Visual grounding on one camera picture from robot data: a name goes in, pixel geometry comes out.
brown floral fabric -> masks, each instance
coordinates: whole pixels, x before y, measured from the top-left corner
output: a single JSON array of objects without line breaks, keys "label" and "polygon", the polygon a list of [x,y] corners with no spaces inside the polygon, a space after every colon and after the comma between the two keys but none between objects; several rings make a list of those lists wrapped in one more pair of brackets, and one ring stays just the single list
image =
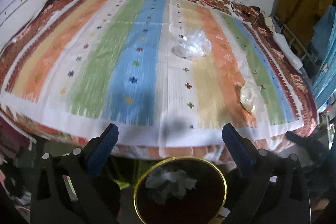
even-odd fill
[{"label": "brown floral fabric", "polygon": [[[2,51],[2,55],[0,56],[0,87],[2,87],[4,78],[9,68],[22,48],[38,33],[41,28],[46,25],[55,11],[62,9],[71,1],[73,0],[49,0],[38,17],[27,26],[24,26],[22,30],[19,31],[18,34],[8,42]],[[293,87],[302,104],[301,114],[303,115],[304,126],[297,129],[296,133],[301,136],[310,135],[314,130],[318,120],[318,114],[313,96],[304,81],[301,79],[298,72],[292,67],[286,56],[282,54],[282,51],[274,41],[270,29],[264,22],[264,16],[260,9],[258,7],[246,6],[229,0],[188,1],[212,7],[230,15],[236,15],[244,21],[251,23],[253,29],[258,33],[261,42],[265,45],[279,65],[283,75],[285,76],[288,83]],[[8,108],[6,111],[3,111],[2,108],[0,110],[2,114],[5,115],[14,125],[27,133],[78,146],[84,146],[89,141],[85,138],[75,137],[52,128],[48,128],[18,113],[13,115],[13,113],[11,113]],[[253,141],[252,143],[258,149],[271,149],[275,152],[279,152],[291,145],[290,142],[287,141],[284,137],[284,134],[268,139]],[[194,155],[199,157],[206,157],[209,160],[215,161],[217,164],[226,164],[228,171],[235,167],[235,163],[224,145],[178,148],[116,145],[112,153],[114,155],[125,156],[134,159],[152,160],[159,160],[165,157],[178,155]]]}]

yellow rim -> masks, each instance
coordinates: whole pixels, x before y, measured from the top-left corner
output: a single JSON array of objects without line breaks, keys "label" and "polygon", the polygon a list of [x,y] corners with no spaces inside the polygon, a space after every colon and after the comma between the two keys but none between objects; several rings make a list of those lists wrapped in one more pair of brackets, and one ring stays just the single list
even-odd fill
[{"label": "yellow rim", "polygon": [[226,200],[226,180],[224,178],[224,175],[222,174],[222,172],[218,169],[218,167],[216,165],[214,165],[213,163],[203,159],[203,158],[199,158],[199,157],[194,157],[194,156],[178,156],[178,157],[172,157],[172,158],[168,158],[168,159],[165,159],[163,161],[160,161],[159,163],[153,165],[151,168],[149,168],[145,173],[143,173],[143,175],[140,177],[140,179],[138,180],[138,182],[136,183],[135,185],[135,188],[134,188],[134,193],[133,193],[133,204],[134,204],[134,208],[135,208],[135,211],[136,211],[136,214],[138,215],[139,219],[142,221],[142,223],[144,224],[147,224],[143,219],[142,217],[140,216],[140,213],[138,212],[138,208],[137,208],[137,203],[136,203],[136,200],[137,200],[137,193],[138,193],[138,189],[139,189],[139,186],[141,184],[141,182],[144,181],[144,179],[149,175],[150,172],[152,172],[155,168],[167,163],[167,162],[170,162],[170,161],[173,161],[173,160],[180,160],[180,159],[192,159],[192,160],[200,160],[200,161],[203,161],[205,163],[207,163],[208,165],[210,165],[212,168],[214,168],[217,173],[220,175],[221,179],[222,179],[222,182],[223,182],[223,187],[224,187],[224,198],[223,198],[223,203],[220,207],[220,209],[218,210],[218,212],[216,213],[216,215],[214,216],[214,218],[219,214],[219,212],[222,210],[222,208],[224,207],[224,203],[225,203],[225,200]]}]

green stripe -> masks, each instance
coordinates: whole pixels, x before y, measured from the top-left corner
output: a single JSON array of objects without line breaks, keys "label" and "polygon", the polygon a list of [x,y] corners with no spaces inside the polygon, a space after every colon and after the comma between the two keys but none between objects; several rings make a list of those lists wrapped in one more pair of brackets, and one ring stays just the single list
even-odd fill
[{"label": "green stripe", "polygon": [[250,67],[256,85],[259,87],[263,85],[265,87],[265,89],[260,91],[260,94],[264,99],[270,124],[284,124],[284,114],[278,101],[277,94],[274,90],[266,68],[263,66],[256,52],[254,51],[253,45],[249,39],[239,31],[232,17],[228,15],[222,15],[222,17],[232,35],[236,38],[237,43],[245,52],[247,63]]},{"label": "green stripe", "polygon": [[90,52],[86,66],[81,69],[68,95],[68,107],[72,114],[85,114],[90,118],[100,116],[111,73],[144,2],[127,0],[114,16],[96,49]]}]

yellow stripe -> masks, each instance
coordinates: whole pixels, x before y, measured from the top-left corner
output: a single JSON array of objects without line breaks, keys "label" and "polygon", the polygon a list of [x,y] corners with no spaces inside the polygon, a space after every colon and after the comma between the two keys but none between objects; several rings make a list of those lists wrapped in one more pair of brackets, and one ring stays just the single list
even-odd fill
[{"label": "yellow stripe", "polygon": [[44,39],[41,44],[34,50],[31,57],[25,62],[22,67],[22,70],[16,80],[16,83],[13,87],[12,94],[22,97],[25,84],[30,76],[31,71],[35,68],[37,62],[45,54],[45,52],[52,45],[54,39],[63,32],[74,20],[80,16],[85,9],[90,7],[94,2],[99,0],[86,0],[82,5],[80,5],[74,12],[72,12],[64,21],[62,21],[56,29]]},{"label": "yellow stripe", "polygon": [[[196,5],[181,0],[186,32],[202,30],[203,24]],[[193,79],[196,88],[199,128],[222,128],[229,121],[224,99],[218,83],[218,72],[212,54],[193,63]]]}]

blue stripe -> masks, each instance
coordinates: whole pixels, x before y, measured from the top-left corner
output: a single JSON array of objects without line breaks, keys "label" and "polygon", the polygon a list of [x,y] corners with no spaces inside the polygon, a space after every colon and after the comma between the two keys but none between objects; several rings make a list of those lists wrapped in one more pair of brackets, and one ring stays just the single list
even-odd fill
[{"label": "blue stripe", "polygon": [[265,56],[264,52],[261,50],[259,45],[254,40],[254,37],[252,36],[252,34],[246,29],[244,24],[237,19],[234,19],[234,22],[235,22],[236,26],[238,27],[239,31],[251,42],[256,55],[260,59],[261,64],[266,69],[266,71],[268,73],[268,76],[269,76],[269,78],[272,82],[272,85],[274,87],[274,90],[277,94],[278,101],[280,102],[281,109],[282,109],[283,114],[285,116],[286,122],[293,122],[294,121],[294,114],[292,112],[292,108],[289,105],[289,102],[286,98],[284,90],[282,89],[281,84],[280,84],[277,76],[275,75],[272,67],[268,63],[267,57]]},{"label": "blue stripe", "polygon": [[166,0],[146,0],[111,75],[103,118],[153,125],[156,63]]}]

